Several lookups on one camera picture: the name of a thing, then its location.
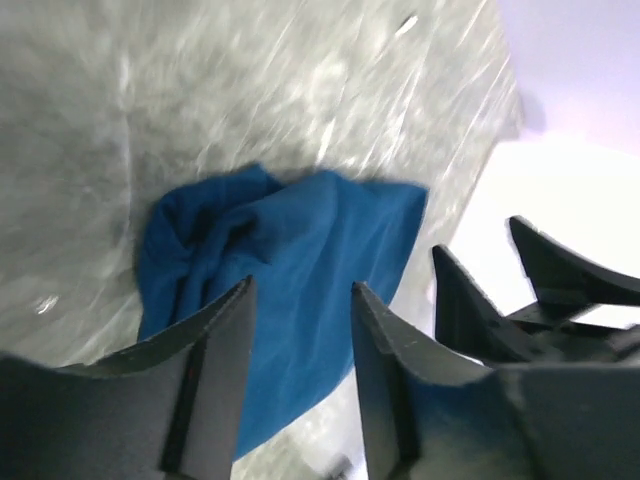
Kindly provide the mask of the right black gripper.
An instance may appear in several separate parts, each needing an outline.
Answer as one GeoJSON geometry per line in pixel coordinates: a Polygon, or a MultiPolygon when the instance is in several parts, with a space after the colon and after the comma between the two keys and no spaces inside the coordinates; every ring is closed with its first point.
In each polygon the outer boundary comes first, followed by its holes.
{"type": "Polygon", "coordinates": [[[435,246],[431,253],[436,278],[436,340],[490,365],[617,364],[637,368],[638,326],[621,329],[579,323],[577,319],[594,310],[593,305],[637,307],[639,280],[589,261],[520,216],[510,217],[508,225],[541,303],[534,302],[507,318],[502,316],[450,250],[435,246]]]}

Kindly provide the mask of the blue printed t shirt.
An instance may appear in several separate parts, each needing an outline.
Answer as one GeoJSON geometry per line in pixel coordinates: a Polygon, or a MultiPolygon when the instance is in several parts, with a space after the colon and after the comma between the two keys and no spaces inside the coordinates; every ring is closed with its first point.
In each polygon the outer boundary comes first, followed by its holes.
{"type": "Polygon", "coordinates": [[[240,280],[257,321],[236,453],[326,398],[353,365],[351,287],[390,302],[422,225],[425,187],[330,170],[281,183],[254,165],[178,187],[155,205],[138,255],[147,339],[240,280]]]}

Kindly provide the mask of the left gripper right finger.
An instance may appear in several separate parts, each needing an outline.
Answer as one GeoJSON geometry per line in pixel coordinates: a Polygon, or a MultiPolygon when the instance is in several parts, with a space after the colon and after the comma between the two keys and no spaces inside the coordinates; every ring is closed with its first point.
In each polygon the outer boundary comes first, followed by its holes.
{"type": "Polygon", "coordinates": [[[352,288],[352,339],[373,479],[635,479],[639,370],[477,364],[352,288]]]}

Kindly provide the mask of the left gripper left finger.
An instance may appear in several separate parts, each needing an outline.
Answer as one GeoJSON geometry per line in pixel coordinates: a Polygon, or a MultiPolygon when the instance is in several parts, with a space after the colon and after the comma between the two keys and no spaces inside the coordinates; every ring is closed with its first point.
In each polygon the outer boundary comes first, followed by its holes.
{"type": "Polygon", "coordinates": [[[93,364],[1,356],[5,479],[226,479],[256,323],[244,279],[190,318],[93,364]]]}

